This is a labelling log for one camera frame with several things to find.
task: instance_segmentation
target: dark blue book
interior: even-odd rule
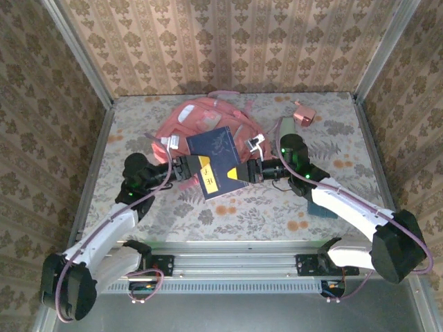
[[[248,183],[228,178],[227,173],[240,164],[229,127],[222,127],[186,138],[190,154],[207,156],[210,163],[198,174],[206,200],[244,188]]]

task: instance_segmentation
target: floral tablecloth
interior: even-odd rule
[[[108,212],[120,190],[125,158],[142,152],[155,160],[151,142],[171,110],[197,95],[125,97],[116,101],[115,118],[102,159],[84,234]],[[359,121],[349,93],[261,93],[220,95],[243,109],[253,100],[251,116],[264,130],[280,116],[290,116],[294,101],[317,110],[314,122],[298,133],[309,147],[311,161],[363,198],[383,205]],[[280,181],[288,189],[286,181]],[[307,213],[306,200],[280,192],[271,181],[205,202],[199,185],[156,195],[149,213],[126,239],[139,241],[322,240],[348,234],[363,235],[342,219],[324,219]]]

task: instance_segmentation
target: wall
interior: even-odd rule
[[[443,1],[422,0],[367,96],[391,192],[434,254],[443,312]]]
[[[0,331],[28,331],[69,237],[104,109],[38,1],[0,1]]]
[[[61,0],[115,97],[353,91],[399,0]]]

